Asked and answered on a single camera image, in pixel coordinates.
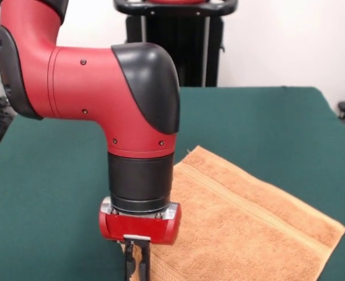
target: black metal frame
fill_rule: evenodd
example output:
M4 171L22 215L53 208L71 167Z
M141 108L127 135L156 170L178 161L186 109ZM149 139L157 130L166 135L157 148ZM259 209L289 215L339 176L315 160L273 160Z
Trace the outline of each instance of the black metal frame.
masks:
M237 3L226 0L213 4L207 0L171 5L115 0L115 8L129 15L127 43L145 41L166 49L181 87L216 87L220 50L224 49L221 16L234 12Z

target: green tablecloth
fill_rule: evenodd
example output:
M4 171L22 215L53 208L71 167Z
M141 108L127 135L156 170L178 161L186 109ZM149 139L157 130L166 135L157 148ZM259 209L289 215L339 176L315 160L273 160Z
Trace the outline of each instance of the green tablecloth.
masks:
M176 161L201 145L345 225L345 129L318 90L184 88L181 102ZM107 176L98 125L18 116L0 145L0 280L122 280L98 230ZM321 280L345 280L345 236Z

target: towel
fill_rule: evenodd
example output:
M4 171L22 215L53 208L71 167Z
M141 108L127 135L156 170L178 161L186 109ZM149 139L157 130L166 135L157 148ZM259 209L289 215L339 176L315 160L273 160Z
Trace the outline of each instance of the towel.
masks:
M171 198L182 205L179 236L173 246L151 245L151 281L313 281L345 233L200 146L175 165Z

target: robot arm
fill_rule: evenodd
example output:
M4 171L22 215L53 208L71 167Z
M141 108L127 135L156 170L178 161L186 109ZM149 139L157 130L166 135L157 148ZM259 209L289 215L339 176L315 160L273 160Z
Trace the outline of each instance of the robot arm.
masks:
M8 100L28 118L97 122L107 138L108 239L172 244L171 203L179 85L170 56L149 43L109 49L56 46L68 0L0 0L0 71Z

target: black joint cover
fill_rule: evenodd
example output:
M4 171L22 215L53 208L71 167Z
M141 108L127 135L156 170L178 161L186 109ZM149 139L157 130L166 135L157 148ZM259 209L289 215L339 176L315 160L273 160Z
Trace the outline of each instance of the black joint cover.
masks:
M64 22L66 16L67 6L69 0L38 0L48 6L50 6L59 15L60 21Z
M152 43L116 45L112 51L147 122L161 133L177 133L179 79L167 51Z
M170 203L173 154L134 159L108 154L112 205L125 213L152 213Z
M19 53L11 33L0 26L0 73L11 107L20 115L41 120L29 102L23 82Z

